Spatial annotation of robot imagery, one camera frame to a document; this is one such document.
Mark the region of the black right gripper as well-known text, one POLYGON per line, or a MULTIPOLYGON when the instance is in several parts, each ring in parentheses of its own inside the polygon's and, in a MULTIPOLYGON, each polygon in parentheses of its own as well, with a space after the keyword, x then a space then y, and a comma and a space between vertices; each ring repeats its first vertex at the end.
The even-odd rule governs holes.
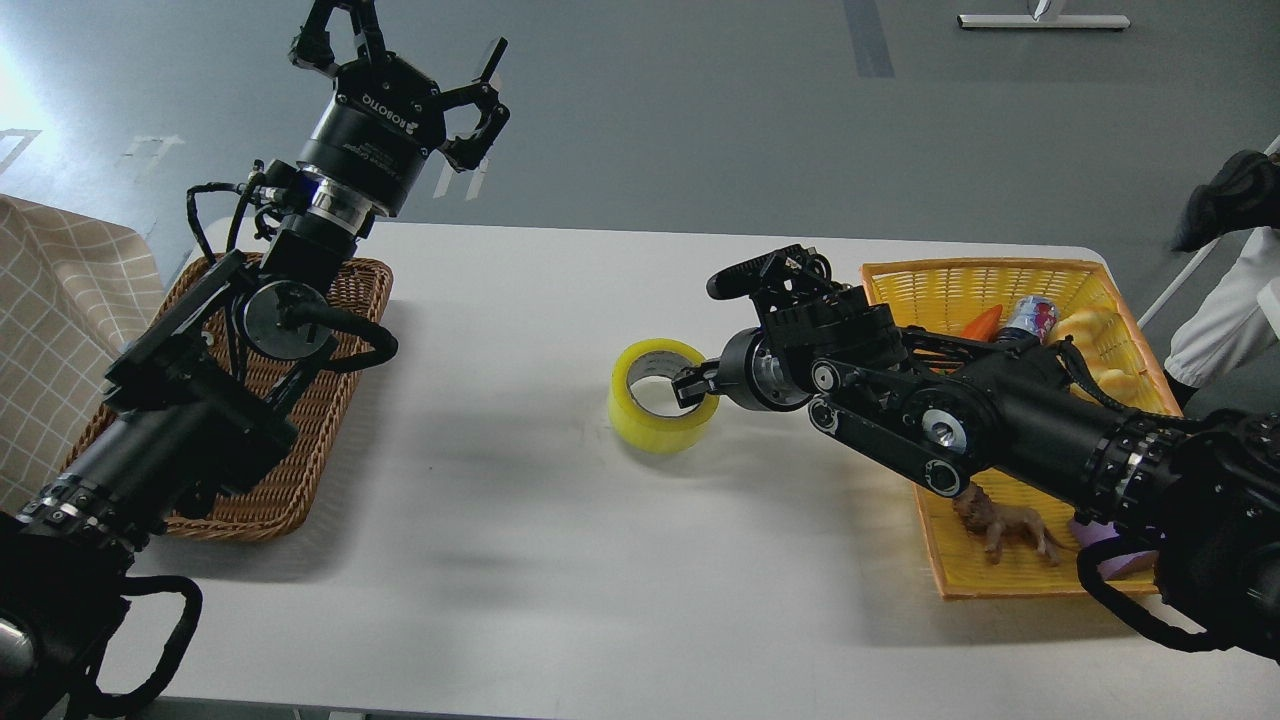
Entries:
POLYGON ((762 328, 740 331, 726 343, 718 360, 685 366, 672 378, 681 409, 692 409, 709 397, 727 397, 740 407, 763 413, 792 413, 813 397, 791 382, 781 360, 765 342, 762 328))

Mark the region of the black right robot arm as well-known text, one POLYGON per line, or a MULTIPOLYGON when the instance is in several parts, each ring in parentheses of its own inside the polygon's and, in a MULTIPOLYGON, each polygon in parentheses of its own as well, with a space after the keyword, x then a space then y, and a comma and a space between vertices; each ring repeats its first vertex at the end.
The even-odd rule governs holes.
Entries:
POLYGON ((952 498, 995 468, 1112 524, 1076 556, 1082 587, 1183 652, 1279 647, 1277 414, 1194 419, 1110 398, 1069 341, 983 343, 899 327, 814 249, 778 249, 707 283, 759 327, 676 373, 681 407, 808 410, 822 433, 952 498))

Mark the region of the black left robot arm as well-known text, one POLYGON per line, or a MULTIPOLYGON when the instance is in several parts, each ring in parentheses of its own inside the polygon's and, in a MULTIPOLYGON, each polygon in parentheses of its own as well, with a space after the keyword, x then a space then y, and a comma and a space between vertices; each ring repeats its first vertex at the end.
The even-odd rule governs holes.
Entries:
POLYGON ((333 94, 294 164, 187 192, 207 270, 108 369, 115 421, 15 515, 3 516, 3 716, 122 717, 177 674, 202 612, 187 577, 132 577, 178 512, 202 518, 291 454, 291 414, 324 374, 390 361, 397 338, 329 304, 379 217, 397 217, 426 160, 477 169, 509 119, 479 76, 443 90, 385 46, 370 1, 316 1, 294 67, 333 94))

